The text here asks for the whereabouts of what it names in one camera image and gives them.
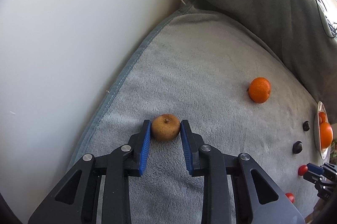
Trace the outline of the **dark plum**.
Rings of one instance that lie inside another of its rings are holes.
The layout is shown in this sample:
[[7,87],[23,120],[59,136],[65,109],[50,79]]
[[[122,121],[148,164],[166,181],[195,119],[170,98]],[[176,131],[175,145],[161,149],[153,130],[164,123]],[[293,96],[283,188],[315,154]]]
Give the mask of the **dark plum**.
[[303,123],[303,130],[304,130],[304,132],[307,132],[307,131],[310,130],[310,122],[309,121],[305,121]]
[[292,146],[292,153],[297,155],[303,150],[303,143],[301,141],[296,141]]

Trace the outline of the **light grey towel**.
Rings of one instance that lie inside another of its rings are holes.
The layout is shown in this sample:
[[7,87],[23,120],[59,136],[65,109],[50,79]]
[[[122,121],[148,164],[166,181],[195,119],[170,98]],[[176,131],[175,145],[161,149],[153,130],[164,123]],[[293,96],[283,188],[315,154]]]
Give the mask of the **light grey towel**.
[[[258,77],[271,95],[255,103],[247,92]],[[102,156],[127,143],[144,120],[173,114],[221,152],[246,152],[309,215],[317,200],[298,168],[322,159],[312,131],[317,104],[296,77],[251,31],[219,12],[187,5],[142,42],[83,133],[71,162]],[[303,143],[295,155],[292,146]]]

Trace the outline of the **dark grey blanket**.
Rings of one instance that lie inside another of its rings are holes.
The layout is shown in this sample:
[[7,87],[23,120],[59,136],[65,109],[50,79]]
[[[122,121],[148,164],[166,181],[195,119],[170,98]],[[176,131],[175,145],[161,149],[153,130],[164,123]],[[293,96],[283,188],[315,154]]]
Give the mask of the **dark grey blanket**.
[[336,37],[316,0],[191,0],[256,35],[336,123]]

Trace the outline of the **floral white plate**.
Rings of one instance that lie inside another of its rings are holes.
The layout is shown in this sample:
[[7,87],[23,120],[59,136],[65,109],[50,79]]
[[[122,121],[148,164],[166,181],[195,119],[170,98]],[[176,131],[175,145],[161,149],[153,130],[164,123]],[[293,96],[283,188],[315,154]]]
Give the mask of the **floral white plate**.
[[317,104],[316,113],[314,116],[314,143],[315,143],[316,150],[318,151],[321,159],[325,160],[328,158],[330,147],[324,148],[324,149],[321,147],[320,123],[319,123],[319,114],[321,112],[326,115],[326,121],[328,121],[325,106],[321,101],[319,101]]

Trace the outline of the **brown longan fruit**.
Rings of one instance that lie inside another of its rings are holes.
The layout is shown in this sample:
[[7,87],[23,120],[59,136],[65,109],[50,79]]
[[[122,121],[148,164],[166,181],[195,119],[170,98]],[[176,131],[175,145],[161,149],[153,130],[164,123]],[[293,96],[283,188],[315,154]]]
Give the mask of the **brown longan fruit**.
[[151,133],[157,141],[171,141],[180,132],[180,121],[172,114],[163,114],[152,121]]

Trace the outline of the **red cherry tomato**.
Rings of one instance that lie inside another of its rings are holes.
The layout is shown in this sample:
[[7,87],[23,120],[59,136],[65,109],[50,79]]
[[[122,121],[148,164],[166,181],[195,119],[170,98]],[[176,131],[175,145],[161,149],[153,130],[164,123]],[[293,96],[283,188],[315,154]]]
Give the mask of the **red cherry tomato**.
[[286,197],[289,199],[291,203],[295,202],[295,196],[292,193],[290,192],[286,193]]
[[298,168],[298,176],[304,176],[304,174],[308,171],[308,166],[307,165],[301,165]]

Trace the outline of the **large orange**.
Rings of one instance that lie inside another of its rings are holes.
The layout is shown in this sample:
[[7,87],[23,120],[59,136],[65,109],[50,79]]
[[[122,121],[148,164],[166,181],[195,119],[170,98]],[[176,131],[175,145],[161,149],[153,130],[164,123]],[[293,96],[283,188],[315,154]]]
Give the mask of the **large orange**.
[[332,126],[327,122],[320,124],[319,133],[320,133],[321,149],[327,149],[334,139],[334,132]]

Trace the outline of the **small mandarin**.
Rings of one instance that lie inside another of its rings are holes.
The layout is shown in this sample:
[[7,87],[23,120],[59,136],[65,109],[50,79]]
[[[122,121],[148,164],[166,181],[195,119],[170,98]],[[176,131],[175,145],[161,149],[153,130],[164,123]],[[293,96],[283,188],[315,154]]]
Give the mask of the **small mandarin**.
[[271,95],[271,83],[263,77],[255,78],[250,83],[247,92],[255,103],[262,104],[266,102]]
[[323,112],[323,111],[320,111],[320,112],[318,113],[318,120],[319,120],[319,124],[326,123],[326,122],[327,122],[327,116],[326,116],[326,113]]

